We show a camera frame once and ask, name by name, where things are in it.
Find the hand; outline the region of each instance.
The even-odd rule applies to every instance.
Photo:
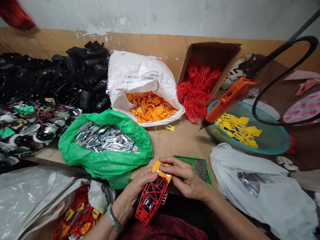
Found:
[[[113,214],[122,225],[133,215],[132,206],[145,185],[157,179],[158,173],[151,173],[151,170],[152,167],[142,170],[139,175],[128,184],[112,205]]]
[[[211,185],[204,182],[189,164],[175,157],[164,157],[159,160],[162,163],[173,165],[160,167],[160,170],[172,175],[173,184],[186,198],[207,202],[213,197],[212,195],[217,194],[219,196],[219,193]]]

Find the black cable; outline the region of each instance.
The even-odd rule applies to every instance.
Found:
[[[296,67],[298,67],[301,63],[303,63],[313,52],[314,50],[317,48],[318,46],[318,39],[314,36],[305,36],[305,37],[300,37],[297,38],[291,42],[286,42],[284,43],[282,46],[280,46],[279,48],[277,48],[274,52],[272,52],[271,54],[269,54],[266,59],[257,64],[256,66],[254,66],[252,69],[250,69],[248,71],[248,74],[246,76],[247,79],[252,79],[256,73],[263,68],[264,66],[266,66],[269,62],[271,62],[273,59],[275,59],[277,56],[279,56],[281,53],[283,53],[285,50],[287,50],[288,48],[290,48],[294,43],[297,42],[301,42],[301,41],[308,41],[310,43],[310,47],[309,50],[307,51],[307,53],[298,61],[296,62],[292,67],[290,67],[287,71],[285,71],[284,73],[282,73],[280,76],[278,76],[275,80],[273,80],[271,83],[269,83],[261,92],[260,94],[257,96],[255,102],[253,103],[252,106],[252,115],[259,121],[268,125],[273,125],[273,126],[290,126],[290,125],[298,125],[298,124],[305,124],[305,123],[309,123],[312,122],[318,118],[320,118],[320,113],[313,116],[312,118],[309,119],[305,119],[302,121],[298,121],[298,122],[293,122],[293,123],[273,123],[273,122],[267,122],[262,120],[261,118],[258,117],[257,112],[256,112],[256,108],[257,108],[257,104],[259,102],[259,100],[261,99],[262,95],[272,86],[274,85],[276,82],[278,82],[279,80],[281,80],[285,75],[287,75],[288,73],[290,73],[292,70],[294,70]]]

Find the white wall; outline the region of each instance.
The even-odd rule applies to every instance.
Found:
[[[288,39],[320,8],[319,0],[18,2],[39,28],[274,40]],[[320,19],[303,35],[320,38]]]

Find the teal plastic basin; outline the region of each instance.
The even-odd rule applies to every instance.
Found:
[[[210,103],[208,106],[208,113],[218,102],[219,100]],[[260,137],[255,138],[259,148],[255,149],[240,143],[237,139],[228,136],[216,123],[214,123],[213,125],[206,127],[206,130],[217,143],[228,143],[232,148],[245,153],[261,153],[267,155],[282,154],[290,148],[290,137],[284,127],[271,126],[256,120],[252,115],[252,105],[244,102],[237,102],[227,111],[227,113],[236,117],[248,117],[250,120],[247,126],[256,126],[259,130],[263,131]],[[272,116],[258,108],[257,115],[265,121],[278,123]]]

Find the red cloth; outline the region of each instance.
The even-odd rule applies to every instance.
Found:
[[[149,224],[147,227],[144,227],[140,221],[136,221],[130,227],[126,227],[119,239],[208,240],[208,236],[202,230],[191,226],[180,218],[159,214],[156,219],[153,219],[152,225]]]

